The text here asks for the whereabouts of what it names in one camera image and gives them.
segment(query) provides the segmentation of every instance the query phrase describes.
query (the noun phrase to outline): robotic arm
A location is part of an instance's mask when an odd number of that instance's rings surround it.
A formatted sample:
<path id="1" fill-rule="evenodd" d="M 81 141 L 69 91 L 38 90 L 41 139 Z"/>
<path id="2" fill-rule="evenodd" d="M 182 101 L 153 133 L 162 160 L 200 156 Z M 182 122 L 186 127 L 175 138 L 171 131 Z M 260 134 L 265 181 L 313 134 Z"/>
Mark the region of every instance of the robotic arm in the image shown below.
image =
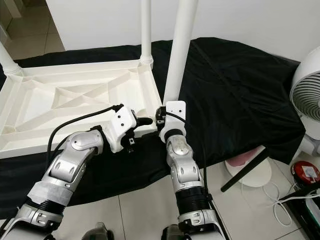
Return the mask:
<path id="1" fill-rule="evenodd" d="M 193 160 L 193 150 L 186 141 L 185 124 L 181 121 L 185 118 L 183 101 L 168 101 L 156 114 L 157 126 L 161 129 L 159 136 L 166 143 L 166 161 L 180 214 L 178 226 L 184 239 L 225 240 L 215 211 L 210 208 L 203 178 Z M 102 153 L 104 144 L 109 144 L 113 153 L 124 147 L 130 151 L 135 143 L 134 129 L 152 122 L 150 118 L 137 118 L 134 111 L 122 106 L 106 126 L 71 134 L 64 150 L 54 158 L 41 181 L 34 184 L 0 240 L 54 239 L 51 233 L 61 224 L 63 211 L 87 162 Z"/>

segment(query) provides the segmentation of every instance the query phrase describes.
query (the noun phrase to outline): white fan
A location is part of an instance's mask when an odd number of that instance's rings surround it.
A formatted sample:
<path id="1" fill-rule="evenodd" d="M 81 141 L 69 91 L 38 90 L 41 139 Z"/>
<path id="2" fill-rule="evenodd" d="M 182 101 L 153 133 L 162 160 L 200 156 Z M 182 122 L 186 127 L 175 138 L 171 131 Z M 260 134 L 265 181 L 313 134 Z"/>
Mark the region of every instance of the white fan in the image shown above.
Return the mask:
<path id="1" fill-rule="evenodd" d="M 305 135 L 293 158 L 301 151 L 320 156 L 320 46 L 296 69 L 290 99 L 305 127 Z"/>

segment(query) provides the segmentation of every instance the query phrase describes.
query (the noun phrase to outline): white cable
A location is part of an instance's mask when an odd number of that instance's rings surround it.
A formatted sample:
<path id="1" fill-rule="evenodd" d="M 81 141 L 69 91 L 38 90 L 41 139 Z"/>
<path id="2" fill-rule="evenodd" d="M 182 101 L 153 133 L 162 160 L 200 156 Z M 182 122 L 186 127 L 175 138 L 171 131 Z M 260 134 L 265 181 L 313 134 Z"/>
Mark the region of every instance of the white cable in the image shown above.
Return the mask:
<path id="1" fill-rule="evenodd" d="M 274 197 L 270 196 L 270 195 L 267 193 L 267 191 L 266 191 L 266 189 L 265 189 L 265 186 L 266 186 L 266 185 L 262 186 L 262 190 L 263 190 L 263 192 L 265 193 L 265 195 L 267 195 L 267 196 L 273 201 L 272 206 L 273 206 L 273 214 L 274 214 L 274 217 L 275 217 L 275 219 L 277 220 L 277 222 L 278 222 L 280 225 L 282 225 L 283 227 L 289 227 L 289 226 L 291 226 L 291 224 L 292 224 L 292 218 L 291 218 L 289 212 L 287 211 L 287 209 L 285 208 L 285 206 L 283 205 L 284 202 L 287 202 L 287 201 L 293 200 L 293 199 L 313 199 L 313 198 L 320 197 L 320 194 L 313 194 L 313 195 L 308 195 L 308 196 L 293 196 L 293 197 L 289 197 L 289 198 L 287 198 L 287 199 L 285 199 L 285 200 L 279 200 L 279 199 L 280 199 L 280 189 L 279 189 L 278 185 L 275 184 L 275 183 L 272 182 L 272 181 L 270 181 L 269 183 L 275 186 L 276 191 L 277 191 L 277 197 L 274 198 Z M 289 189 L 289 191 L 287 192 L 286 195 L 288 195 L 288 194 L 290 193 L 290 191 L 291 191 L 296 185 L 297 185 L 297 183 L 293 184 L 293 185 L 290 187 L 290 189 Z M 284 223 L 281 222 L 280 219 L 278 218 L 278 215 L 277 215 L 277 212 L 276 212 L 276 207 L 277 207 L 277 205 L 280 205 L 280 207 L 284 210 L 284 212 L 285 212 L 286 215 L 288 216 L 289 224 L 284 224 Z"/>

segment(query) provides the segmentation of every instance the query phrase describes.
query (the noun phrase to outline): floor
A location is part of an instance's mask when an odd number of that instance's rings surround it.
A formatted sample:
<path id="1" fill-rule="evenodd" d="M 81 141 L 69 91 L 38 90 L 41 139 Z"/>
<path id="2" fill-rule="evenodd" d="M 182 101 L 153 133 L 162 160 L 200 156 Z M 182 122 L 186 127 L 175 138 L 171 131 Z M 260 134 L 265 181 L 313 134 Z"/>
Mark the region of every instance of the floor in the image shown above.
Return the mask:
<path id="1" fill-rule="evenodd" d="M 11 38 L 6 49 L 14 60 L 65 50 L 47 6 L 27 7 L 6 31 Z"/>
<path id="2" fill-rule="evenodd" d="M 12 39 L 7 50 L 13 59 L 65 50 L 45 6 L 27 7 L 24 17 L 13 19 L 7 31 Z M 279 186 L 283 196 L 292 185 L 289 166 L 272 159 L 269 162 L 271 181 Z M 230 239 L 307 239 L 299 223 L 293 222 L 290 227 L 277 223 L 269 207 L 271 201 L 261 188 L 237 183 L 222 193 L 221 186 L 231 178 L 223 162 L 210 166 L 207 172 L 209 190 Z M 116 240 L 159 240 L 163 228 L 177 223 L 177 214 L 172 182 L 167 176 L 141 190 L 67 207 L 63 222 L 54 236 L 57 240 L 80 240 L 86 231 L 94 228 L 96 222 L 104 222 L 114 232 Z M 281 209 L 278 209 L 278 215 L 282 221 L 287 220 Z"/>

